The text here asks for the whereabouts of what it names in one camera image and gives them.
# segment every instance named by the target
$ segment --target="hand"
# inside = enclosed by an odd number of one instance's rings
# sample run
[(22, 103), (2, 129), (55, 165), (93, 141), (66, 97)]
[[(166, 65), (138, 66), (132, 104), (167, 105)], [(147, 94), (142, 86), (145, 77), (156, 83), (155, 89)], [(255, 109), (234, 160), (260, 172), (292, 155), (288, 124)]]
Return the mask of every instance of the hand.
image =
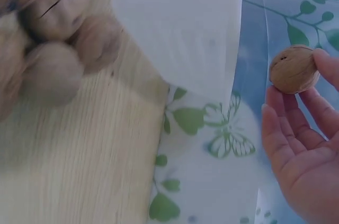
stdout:
[[(339, 91), (339, 59), (316, 49), (320, 74)], [(339, 113), (315, 88), (299, 94), (316, 124), (313, 130), (296, 97), (267, 90), (262, 107), (263, 147), (290, 206), (309, 223), (339, 223)]]

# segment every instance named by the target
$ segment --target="light wood table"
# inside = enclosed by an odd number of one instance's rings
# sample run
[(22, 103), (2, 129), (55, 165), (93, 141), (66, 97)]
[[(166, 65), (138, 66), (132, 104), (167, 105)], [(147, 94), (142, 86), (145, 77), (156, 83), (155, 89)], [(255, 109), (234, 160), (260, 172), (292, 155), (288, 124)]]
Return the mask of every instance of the light wood table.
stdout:
[[(13, 15), (0, 22), (18, 31)], [(118, 61), (70, 105), (21, 101), (0, 124), (0, 224), (144, 224), (166, 95), (124, 33)]]

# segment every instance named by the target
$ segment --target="plastic tablecloth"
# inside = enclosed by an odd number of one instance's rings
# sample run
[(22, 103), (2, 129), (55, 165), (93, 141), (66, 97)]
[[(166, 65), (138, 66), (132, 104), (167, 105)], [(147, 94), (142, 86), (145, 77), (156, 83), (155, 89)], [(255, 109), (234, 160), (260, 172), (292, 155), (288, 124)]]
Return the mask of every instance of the plastic tablecloth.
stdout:
[[(148, 224), (304, 223), (283, 198), (262, 149), (261, 105), (267, 68), (284, 48), (305, 44), (339, 55), (338, 1), (243, 0), (229, 106), (170, 88)], [(321, 78), (316, 88), (339, 107), (328, 82)]]

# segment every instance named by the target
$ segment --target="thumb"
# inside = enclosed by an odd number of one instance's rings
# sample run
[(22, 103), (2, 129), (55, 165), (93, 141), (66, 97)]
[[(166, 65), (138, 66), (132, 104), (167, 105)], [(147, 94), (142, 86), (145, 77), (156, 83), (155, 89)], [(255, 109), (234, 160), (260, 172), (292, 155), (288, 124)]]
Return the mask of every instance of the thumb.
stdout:
[(319, 73), (339, 91), (339, 58), (320, 48), (313, 51), (313, 58)]

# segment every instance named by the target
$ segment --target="white tissue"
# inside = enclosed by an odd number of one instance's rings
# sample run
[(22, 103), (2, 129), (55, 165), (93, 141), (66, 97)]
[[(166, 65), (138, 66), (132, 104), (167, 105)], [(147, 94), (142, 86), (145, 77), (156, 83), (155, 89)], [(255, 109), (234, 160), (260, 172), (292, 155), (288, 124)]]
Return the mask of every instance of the white tissue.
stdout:
[(228, 105), (242, 0), (112, 0), (112, 7), (164, 80)]

